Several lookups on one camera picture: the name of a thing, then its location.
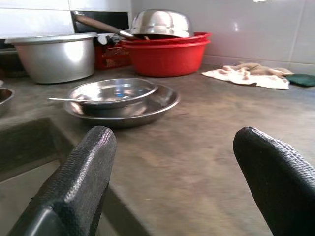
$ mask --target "white cloth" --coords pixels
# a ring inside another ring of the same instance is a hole
[[[293,74],[283,68],[269,68],[257,63],[245,63],[238,66],[225,65],[222,69],[202,73],[218,80],[230,81],[241,85],[256,85],[270,89],[289,89],[290,82],[284,75]]]

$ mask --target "stacked plates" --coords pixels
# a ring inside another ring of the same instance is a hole
[[[159,119],[180,101],[173,89],[137,78],[88,83],[72,89],[71,99],[96,102],[65,102],[64,109],[92,125],[128,128]]]

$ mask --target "sink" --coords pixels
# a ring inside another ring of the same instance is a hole
[[[0,130],[0,236],[5,236],[74,145],[49,118]],[[109,186],[97,236],[148,236]]]

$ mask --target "textured black plastic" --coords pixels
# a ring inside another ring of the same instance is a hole
[[[315,235],[315,169],[290,145],[245,127],[234,154],[275,236]]]
[[[91,129],[45,181],[9,235],[95,235],[115,151],[110,129]]]

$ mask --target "gray countertop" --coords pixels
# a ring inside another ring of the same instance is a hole
[[[2,78],[16,96],[0,118],[0,129],[49,117],[76,144],[90,127],[47,98],[119,77],[143,78],[130,67],[58,85]],[[111,185],[118,196],[155,236],[272,235],[237,165],[233,138],[243,126],[254,126],[292,144],[315,165],[314,89],[238,86],[200,73],[149,79],[176,89],[182,101],[155,123],[115,131]]]

